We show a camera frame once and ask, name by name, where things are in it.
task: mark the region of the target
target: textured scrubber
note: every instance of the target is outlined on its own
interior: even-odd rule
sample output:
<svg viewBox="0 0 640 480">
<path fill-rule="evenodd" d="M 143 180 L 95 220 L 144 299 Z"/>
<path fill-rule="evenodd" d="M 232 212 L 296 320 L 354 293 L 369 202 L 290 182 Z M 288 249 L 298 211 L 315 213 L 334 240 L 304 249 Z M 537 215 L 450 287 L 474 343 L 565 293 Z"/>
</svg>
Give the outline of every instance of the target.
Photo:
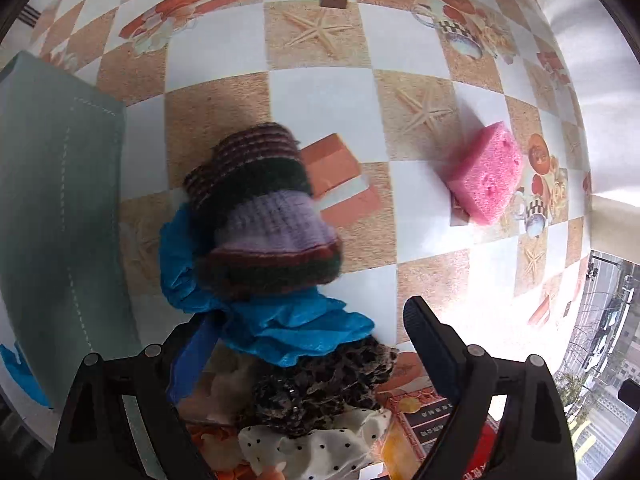
<svg viewBox="0 0 640 480">
<path fill-rule="evenodd" d="M 483 128 L 447 179 L 447 186 L 480 225 L 497 222 L 522 175 L 520 147 L 504 123 Z"/>
</svg>

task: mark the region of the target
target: patterned tablecloth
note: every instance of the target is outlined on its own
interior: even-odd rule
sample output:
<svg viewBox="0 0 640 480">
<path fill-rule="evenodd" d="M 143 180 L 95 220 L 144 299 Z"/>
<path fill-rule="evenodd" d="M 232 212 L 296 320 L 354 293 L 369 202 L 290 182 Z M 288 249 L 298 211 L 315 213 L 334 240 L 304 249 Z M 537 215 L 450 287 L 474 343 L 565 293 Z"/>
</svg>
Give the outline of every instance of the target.
<svg viewBox="0 0 640 480">
<path fill-rule="evenodd" d="M 404 346 L 401 307 L 420 294 L 467 342 L 539 353 L 553 371 L 584 285 L 590 174 L 538 4 L 328 1 L 56 0 L 42 13 L 31 51 L 128 107 L 121 245 L 143 343 L 182 318 L 160 293 L 157 254 L 184 175 L 228 134 L 277 121 L 301 147 L 337 132 L 382 201 L 340 228 L 344 273 L 327 294 Z M 483 228 L 438 174 L 496 121 L 528 162 L 510 209 Z"/>
</svg>

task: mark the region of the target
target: green cloth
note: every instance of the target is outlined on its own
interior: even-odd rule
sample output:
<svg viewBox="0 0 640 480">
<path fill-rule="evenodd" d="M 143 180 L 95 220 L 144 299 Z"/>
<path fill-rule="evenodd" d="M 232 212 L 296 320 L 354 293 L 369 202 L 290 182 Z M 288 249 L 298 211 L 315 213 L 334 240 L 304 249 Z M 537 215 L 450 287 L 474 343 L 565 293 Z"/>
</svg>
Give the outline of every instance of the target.
<svg viewBox="0 0 640 480">
<path fill-rule="evenodd" d="M 118 248 L 124 105 L 26 52 L 0 72 L 0 292 L 64 407 L 82 358 L 141 350 Z"/>
</svg>

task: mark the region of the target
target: knitted hat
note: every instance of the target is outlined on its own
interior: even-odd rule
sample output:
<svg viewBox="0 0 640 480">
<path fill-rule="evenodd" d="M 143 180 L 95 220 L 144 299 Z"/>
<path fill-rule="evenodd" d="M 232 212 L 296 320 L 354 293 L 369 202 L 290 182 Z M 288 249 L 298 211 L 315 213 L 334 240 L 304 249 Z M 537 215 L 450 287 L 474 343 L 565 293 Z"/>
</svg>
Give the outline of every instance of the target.
<svg viewBox="0 0 640 480">
<path fill-rule="evenodd" d="M 290 292 L 340 273 L 340 239 L 316 212 L 296 141 L 279 124 L 227 137 L 184 188 L 196 227 L 214 239 L 198 280 L 221 297 Z"/>
</svg>

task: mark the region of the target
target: polka dot fabric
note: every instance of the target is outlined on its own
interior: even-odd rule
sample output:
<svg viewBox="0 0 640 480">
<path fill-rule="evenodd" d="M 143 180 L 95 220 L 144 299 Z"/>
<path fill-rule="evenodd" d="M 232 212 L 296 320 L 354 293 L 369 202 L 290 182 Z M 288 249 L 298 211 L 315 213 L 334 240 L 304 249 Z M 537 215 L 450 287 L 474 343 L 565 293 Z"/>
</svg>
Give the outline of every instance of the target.
<svg viewBox="0 0 640 480">
<path fill-rule="evenodd" d="M 250 426 L 238 434 L 238 440 L 256 474 L 286 462 L 287 480 L 343 478 L 372 462 L 371 446 L 384 435 L 390 419 L 389 410 L 350 408 L 335 418 L 330 430 L 288 438 L 267 426 Z"/>
</svg>

